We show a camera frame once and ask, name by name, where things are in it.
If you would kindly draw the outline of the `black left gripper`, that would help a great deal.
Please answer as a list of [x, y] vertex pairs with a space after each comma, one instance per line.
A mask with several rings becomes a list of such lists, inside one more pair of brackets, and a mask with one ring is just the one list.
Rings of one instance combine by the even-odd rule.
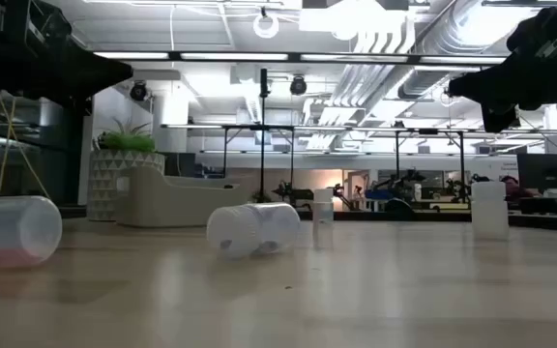
[[44, 0], [0, 0], [0, 89], [57, 87], [42, 98], [77, 109], [132, 77], [131, 65], [70, 45], [71, 33], [63, 12]]

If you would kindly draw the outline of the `narrow clear pill bottle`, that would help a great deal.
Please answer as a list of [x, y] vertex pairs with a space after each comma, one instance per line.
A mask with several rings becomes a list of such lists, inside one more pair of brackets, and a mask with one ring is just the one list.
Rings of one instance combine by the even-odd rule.
[[317, 248], [333, 247], [334, 203], [331, 188], [317, 189], [312, 203], [312, 237]]

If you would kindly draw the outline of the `black round ceiling lamp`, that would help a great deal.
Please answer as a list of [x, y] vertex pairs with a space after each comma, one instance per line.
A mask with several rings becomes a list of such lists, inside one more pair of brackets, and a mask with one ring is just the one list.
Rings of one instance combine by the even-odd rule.
[[149, 98], [149, 92], [144, 80], [136, 80], [130, 89], [130, 97], [137, 102], [144, 102]]
[[301, 96], [307, 92], [307, 83], [302, 75], [294, 75], [289, 91], [292, 96]]

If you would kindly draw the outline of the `black computer monitor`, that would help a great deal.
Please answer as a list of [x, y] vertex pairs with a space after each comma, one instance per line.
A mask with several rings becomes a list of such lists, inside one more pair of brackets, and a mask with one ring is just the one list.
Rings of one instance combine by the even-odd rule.
[[516, 160], [524, 189], [557, 189], [557, 154], [519, 154]]

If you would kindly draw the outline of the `succulent in patterned white pot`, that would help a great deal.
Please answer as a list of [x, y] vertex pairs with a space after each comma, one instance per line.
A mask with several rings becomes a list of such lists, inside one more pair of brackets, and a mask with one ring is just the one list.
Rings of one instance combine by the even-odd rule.
[[114, 130], [104, 129], [92, 139], [86, 216], [93, 221], [114, 220], [118, 180], [124, 170], [147, 166], [164, 171], [165, 156], [156, 150], [150, 123], [114, 122]]

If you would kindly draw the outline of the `clear plastic container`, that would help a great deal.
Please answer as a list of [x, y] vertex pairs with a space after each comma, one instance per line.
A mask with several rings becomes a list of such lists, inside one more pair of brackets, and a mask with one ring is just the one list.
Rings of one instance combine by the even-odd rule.
[[214, 210], [247, 203], [252, 184], [251, 176], [201, 179], [133, 167], [118, 179], [114, 219], [139, 228], [203, 226]]

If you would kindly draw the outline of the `small wrapped packet middle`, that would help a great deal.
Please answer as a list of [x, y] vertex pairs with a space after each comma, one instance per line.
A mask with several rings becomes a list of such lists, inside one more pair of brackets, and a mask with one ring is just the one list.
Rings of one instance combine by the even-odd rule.
[[41, 196], [0, 196], [0, 269], [42, 264], [57, 249], [62, 216]]

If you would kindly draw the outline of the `black tripod stand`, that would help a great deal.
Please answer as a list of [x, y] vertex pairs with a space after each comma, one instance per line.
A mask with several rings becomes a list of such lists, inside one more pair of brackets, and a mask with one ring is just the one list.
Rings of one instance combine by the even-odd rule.
[[265, 102], [269, 95], [268, 87], [268, 71], [263, 68], [260, 70], [260, 99], [261, 99], [261, 146], [260, 146], [260, 180], [259, 180], [259, 196], [258, 203], [265, 203]]

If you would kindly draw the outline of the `background black rig frame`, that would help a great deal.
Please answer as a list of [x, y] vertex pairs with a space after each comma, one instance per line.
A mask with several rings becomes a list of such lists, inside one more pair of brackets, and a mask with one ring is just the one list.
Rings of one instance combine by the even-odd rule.
[[[223, 167], [223, 177], [226, 177], [227, 174], [227, 151], [228, 151], [228, 143], [230, 142], [228, 138], [228, 134], [231, 130], [237, 130], [240, 132], [242, 130], [248, 131], [260, 131], [261, 124], [243, 124], [243, 125], [221, 125], [220, 128], [223, 130], [223, 149], [222, 149], [222, 167]], [[291, 137], [288, 138], [288, 143], [290, 144], [290, 151], [288, 155], [290, 156], [290, 181], [293, 181], [293, 170], [294, 170], [294, 155], [295, 155], [295, 134], [296, 128], [294, 126], [286, 126], [286, 125], [266, 125], [266, 132], [269, 131], [289, 131], [291, 133]]]
[[400, 174], [400, 153], [399, 153], [399, 136], [402, 133], [416, 133], [417, 135], [440, 135], [444, 134], [458, 149], [459, 149], [459, 163], [460, 163], [460, 187], [459, 197], [462, 203], [467, 202], [466, 198], [466, 177], [465, 177], [465, 152], [464, 152], [464, 134], [465, 130], [454, 130], [450, 128], [437, 129], [437, 128], [394, 128], [395, 134], [395, 159], [396, 159], [396, 177], [399, 178]]

